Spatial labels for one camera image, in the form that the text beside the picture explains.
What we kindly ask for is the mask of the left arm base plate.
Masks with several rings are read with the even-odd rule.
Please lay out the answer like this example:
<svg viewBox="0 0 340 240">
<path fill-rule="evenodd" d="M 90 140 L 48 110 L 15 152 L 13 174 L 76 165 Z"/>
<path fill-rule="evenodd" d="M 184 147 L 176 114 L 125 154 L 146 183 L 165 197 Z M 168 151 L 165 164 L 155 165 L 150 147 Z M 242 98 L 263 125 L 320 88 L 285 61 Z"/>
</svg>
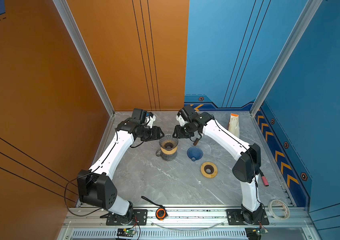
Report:
<svg viewBox="0 0 340 240">
<path fill-rule="evenodd" d="M 147 222 L 147 209 L 133 209 L 132 219 L 127 220 L 126 216 L 111 214 L 106 220 L 107 226 L 133 226 L 138 223 L 140 226 L 145 226 Z"/>
</svg>

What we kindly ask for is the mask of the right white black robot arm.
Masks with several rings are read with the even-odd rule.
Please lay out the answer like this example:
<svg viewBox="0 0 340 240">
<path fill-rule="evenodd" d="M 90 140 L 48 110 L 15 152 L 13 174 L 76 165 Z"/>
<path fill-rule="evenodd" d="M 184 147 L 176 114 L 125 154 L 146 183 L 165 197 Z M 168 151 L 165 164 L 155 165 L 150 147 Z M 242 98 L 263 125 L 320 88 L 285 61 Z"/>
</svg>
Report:
<svg viewBox="0 0 340 240">
<path fill-rule="evenodd" d="M 235 161 L 232 172 L 242 189 L 242 219 L 248 225 L 260 223 L 265 210 L 259 197 L 260 146 L 242 141 L 225 129 L 213 115 L 197 112 L 191 106 L 179 110 L 176 119 L 179 124 L 175 126 L 173 137 L 191 139 L 198 133 L 200 137 L 212 138 L 232 155 Z"/>
</svg>

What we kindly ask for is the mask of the grey glass dripper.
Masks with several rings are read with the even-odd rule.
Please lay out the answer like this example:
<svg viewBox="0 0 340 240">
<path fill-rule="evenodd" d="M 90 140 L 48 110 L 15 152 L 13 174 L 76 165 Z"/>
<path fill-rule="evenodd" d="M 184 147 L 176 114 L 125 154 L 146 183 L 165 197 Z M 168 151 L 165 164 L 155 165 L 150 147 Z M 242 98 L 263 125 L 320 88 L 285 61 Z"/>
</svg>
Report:
<svg viewBox="0 0 340 240">
<path fill-rule="evenodd" d="M 178 147 L 179 140 L 176 138 L 173 138 L 172 135 L 165 135 L 163 138 L 159 140 L 159 146 L 160 148 L 164 148 L 167 150 L 171 150 L 175 147 Z"/>
</svg>

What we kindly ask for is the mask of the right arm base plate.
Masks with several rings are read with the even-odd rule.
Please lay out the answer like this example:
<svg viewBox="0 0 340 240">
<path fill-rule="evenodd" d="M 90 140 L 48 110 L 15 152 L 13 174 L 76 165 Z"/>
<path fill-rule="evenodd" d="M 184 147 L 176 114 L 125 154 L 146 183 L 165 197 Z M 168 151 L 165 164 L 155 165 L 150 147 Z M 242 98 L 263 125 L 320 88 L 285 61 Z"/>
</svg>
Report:
<svg viewBox="0 0 340 240">
<path fill-rule="evenodd" d="M 249 226 L 267 226 L 270 224 L 266 211 L 263 208 L 250 212 L 242 209 L 227 209 L 227 218 L 230 226 L 249 225 Z"/>
</svg>

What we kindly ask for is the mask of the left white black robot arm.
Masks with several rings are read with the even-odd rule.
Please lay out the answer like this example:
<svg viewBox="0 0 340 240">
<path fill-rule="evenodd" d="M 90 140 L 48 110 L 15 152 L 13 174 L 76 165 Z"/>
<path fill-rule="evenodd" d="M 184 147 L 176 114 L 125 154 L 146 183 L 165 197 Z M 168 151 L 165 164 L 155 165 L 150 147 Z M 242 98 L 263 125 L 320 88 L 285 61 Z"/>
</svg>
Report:
<svg viewBox="0 0 340 240">
<path fill-rule="evenodd" d="M 153 125 L 155 119 L 152 112 L 134 109 L 130 118 L 118 124 L 111 143 L 99 159 L 89 170 L 81 170 L 77 175 L 82 203 L 109 211 L 123 224 L 132 221 L 133 203 L 118 195 L 112 179 L 122 157 L 137 138 L 144 143 L 164 137 L 161 128 Z"/>
</svg>

